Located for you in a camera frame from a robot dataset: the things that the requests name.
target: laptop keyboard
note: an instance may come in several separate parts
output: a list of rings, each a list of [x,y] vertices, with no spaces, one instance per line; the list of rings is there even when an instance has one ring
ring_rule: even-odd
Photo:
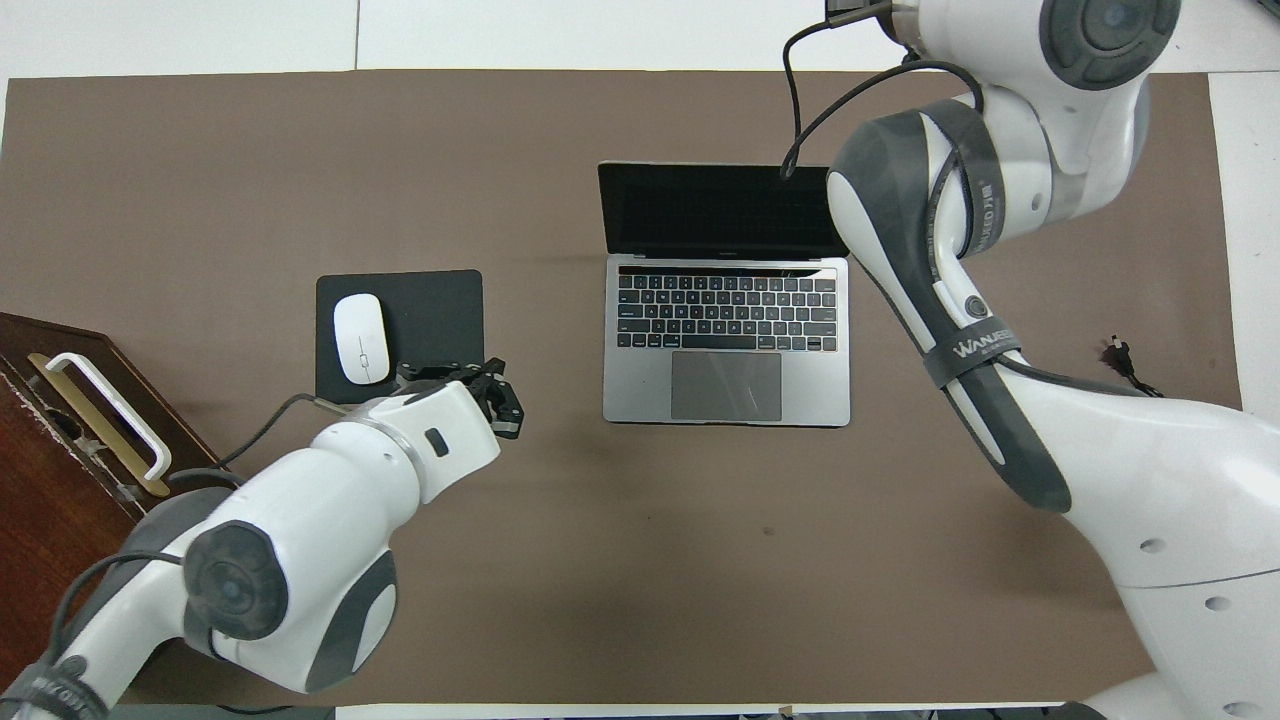
[[[622,266],[617,346],[835,352],[836,281],[809,270]]]

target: power cord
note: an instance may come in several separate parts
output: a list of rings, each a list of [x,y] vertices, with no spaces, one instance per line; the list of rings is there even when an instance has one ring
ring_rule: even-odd
[[[864,20],[864,19],[868,19],[868,18],[873,18],[873,17],[884,14],[884,13],[890,12],[891,9],[892,9],[892,4],[890,4],[890,3],[877,3],[877,4],[872,5],[872,6],[864,8],[861,10],[852,10],[850,13],[846,13],[844,15],[837,17],[835,20],[823,20],[820,23],[812,24],[812,26],[801,29],[800,32],[795,33],[794,36],[791,36],[786,41],[786,44],[783,44],[783,46],[782,46],[782,68],[786,72],[786,76],[787,76],[787,87],[791,91],[791,113],[792,113],[792,120],[794,120],[795,141],[791,143],[791,147],[787,150],[787,154],[786,154],[786,156],[782,160],[782,167],[781,167],[781,170],[780,170],[780,174],[781,174],[782,179],[790,179],[791,178],[791,174],[795,172],[796,164],[800,160],[800,146],[804,143],[805,140],[809,138],[810,135],[813,135],[813,132],[815,129],[818,129],[818,126],[820,126],[823,122],[826,122],[827,118],[829,118],[837,110],[840,110],[841,108],[844,108],[845,104],[847,104],[854,97],[858,97],[859,95],[861,95],[863,92],[867,92],[872,87],[876,87],[877,85],[879,85],[879,83],[882,83],[882,82],[884,82],[884,81],[887,81],[890,78],[897,77],[900,74],[910,73],[910,72],[914,72],[914,70],[927,70],[927,69],[943,70],[943,72],[951,73],[955,77],[960,78],[960,81],[963,81],[965,83],[965,86],[969,88],[969,94],[973,95],[973,106],[974,106],[974,110],[977,110],[978,113],[983,111],[983,108],[986,106],[986,100],[983,97],[982,86],[978,83],[978,78],[975,78],[973,76],[973,73],[970,73],[969,70],[964,69],[960,65],[956,65],[955,63],[947,63],[945,60],[919,60],[919,59],[915,59],[915,60],[904,61],[902,64],[897,65],[896,68],[890,68],[887,70],[877,73],[877,74],[872,76],[869,79],[867,79],[865,82],[859,83],[856,87],[854,87],[852,90],[850,90],[845,95],[840,96],[835,102],[832,102],[831,105],[828,105],[827,109],[823,110],[817,118],[814,118],[813,122],[809,123],[808,127],[805,127],[804,129],[801,129],[801,127],[800,127],[801,126],[801,119],[800,119],[800,95],[799,95],[799,91],[796,88],[795,72],[791,68],[791,49],[795,46],[796,42],[801,41],[805,37],[809,37],[809,36],[812,36],[812,35],[814,35],[817,32],[820,32],[820,31],[824,31],[824,29],[832,29],[832,28],[836,28],[836,27],[844,27],[846,24],[852,24],[852,23],[859,22],[859,20]]]
[[[50,662],[56,661],[61,657],[63,652],[67,651],[67,616],[70,614],[72,602],[74,602],[76,596],[84,588],[84,585],[93,579],[99,573],[114,568],[120,562],[129,562],[133,560],[159,560],[163,562],[172,562],[174,565],[182,565],[182,559],[177,555],[169,555],[168,552],[155,552],[150,550],[137,550],[128,552],[116,552],[99,560],[97,562],[88,566],[87,570],[79,574],[72,584],[68,585],[67,592],[63,593],[61,602],[58,603],[58,611],[54,614],[54,624],[49,632],[49,650],[45,651],[45,656],[49,657]]]
[[[275,423],[282,416],[284,416],[284,413],[289,407],[292,407],[294,404],[302,402],[302,401],[311,402],[316,407],[320,407],[321,410],[328,410],[329,413],[333,413],[334,415],[338,415],[338,416],[342,416],[342,415],[347,414],[346,409],[343,409],[339,405],[334,405],[333,402],[329,402],[328,400],[325,400],[323,397],[316,397],[316,396],[306,393],[306,392],[300,392],[300,393],[289,397],[288,400],[285,400],[283,404],[280,404],[280,406],[275,410],[275,413],[271,414],[271,416],[266,420],[266,423],[264,423],[262,427],[259,428],[257,432],[253,433],[253,436],[251,438],[248,438],[248,441],[244,445],[242,445],[242,446],[237,447],[236,450],[230,451],[225,457],[223,457],[221,460],[215,461],[212,465],[209,465],[207,468],[191,468],[191,469],[187,469],[187,470],[178,470],[177,473],[172,473],[169,475],[169,482],[170,483],[183,483],[183,482],[191,482],[191,480],[197,480],[197,479],[212,478],[215,480],[221,480],[221,482],[229,484],[233,489],[241,487],[242,484],[244,484],[244,479],[241,478],[239,475],[237,475],[236,473],[232,473],[227,468],[228,464],[230,464],[237,457],[239,457],[241,455],[243,455],[248,448],[253,447],[253,445],[257,441],[262,439],[262,437],[268,433],[268,430],[270,430],[275,425]]]

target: trackpad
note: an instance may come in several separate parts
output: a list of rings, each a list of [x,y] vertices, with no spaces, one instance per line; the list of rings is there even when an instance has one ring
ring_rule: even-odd
[[[782,419],[782,355],[777,352],[673,352],[675,420]]]

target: cable connector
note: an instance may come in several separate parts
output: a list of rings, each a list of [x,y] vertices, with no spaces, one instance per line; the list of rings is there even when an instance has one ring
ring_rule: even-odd
[[[1129,343],[1120,340],[1119,336],[1111,336],[1111,342],[1102,348],[1098,361],[1115,370],[1144,395],[1165,397],[1158,389],[1138,379],[1138,373],[1133,369],[1133,357],[1129,355]]]

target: circular joint cap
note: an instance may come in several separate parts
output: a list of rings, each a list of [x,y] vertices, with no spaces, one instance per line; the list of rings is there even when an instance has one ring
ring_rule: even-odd
[[[212,629],[242,641],[275,632],[288,609],[288,583],[271,538],[230,520],[201,533],[182,562],[192,612]]]

